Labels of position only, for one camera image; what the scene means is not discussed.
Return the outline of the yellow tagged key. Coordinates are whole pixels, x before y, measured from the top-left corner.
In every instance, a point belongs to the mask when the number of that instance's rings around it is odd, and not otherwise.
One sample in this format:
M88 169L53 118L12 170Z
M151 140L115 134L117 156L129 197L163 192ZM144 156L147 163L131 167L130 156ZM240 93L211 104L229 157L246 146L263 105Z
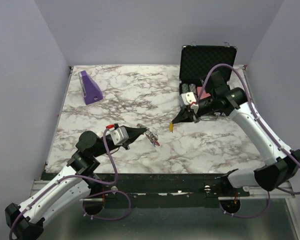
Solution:
M169 131L172 133L174 130L174 124L172 122L169 123Z

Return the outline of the red keyring with keys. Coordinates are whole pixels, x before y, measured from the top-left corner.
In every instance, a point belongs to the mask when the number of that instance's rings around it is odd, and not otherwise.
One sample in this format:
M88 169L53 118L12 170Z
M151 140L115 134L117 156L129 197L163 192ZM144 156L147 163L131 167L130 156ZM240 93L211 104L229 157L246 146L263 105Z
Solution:
M138 123L136 126L138 128L145 128L146 129L144 134L154 147L159 147L160 146L160 143L158 141L159 140L158 136L156 134L154 134L152 131L150 131L150 129L148 127L144 126L141 123Z

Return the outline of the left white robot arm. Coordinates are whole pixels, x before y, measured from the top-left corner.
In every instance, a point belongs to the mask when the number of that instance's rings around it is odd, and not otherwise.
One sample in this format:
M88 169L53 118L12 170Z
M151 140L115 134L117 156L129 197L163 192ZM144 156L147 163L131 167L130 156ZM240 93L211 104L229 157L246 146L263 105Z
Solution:
M101 186L115 185L119 173L111 151L121 147L128 150L129 145L147 130L146 127L119 126L115 123L106 127L102 137L90 130L83 132L75 145L76 152L50 182L27 200L19 204L11 203L5 208L9 239L36 240L43 233L49 218L68 203L87 196L97 197ZM100 165L96 158L104 154L113 167L112 181L101 180L94 173Z

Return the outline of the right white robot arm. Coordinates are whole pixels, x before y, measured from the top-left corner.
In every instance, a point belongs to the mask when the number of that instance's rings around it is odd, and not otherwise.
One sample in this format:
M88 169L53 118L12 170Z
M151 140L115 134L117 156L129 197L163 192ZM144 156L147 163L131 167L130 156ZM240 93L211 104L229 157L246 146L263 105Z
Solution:
M300 149L293 150L269 127L252 102L247 86L230 88L219 71L203 80L181 81L180 112L172 124L199 122L207 115L230 117L251 140L264 165L256 169L234 169L221 177L220 191L231 196L238 188L261 187L270 192L300 170Z

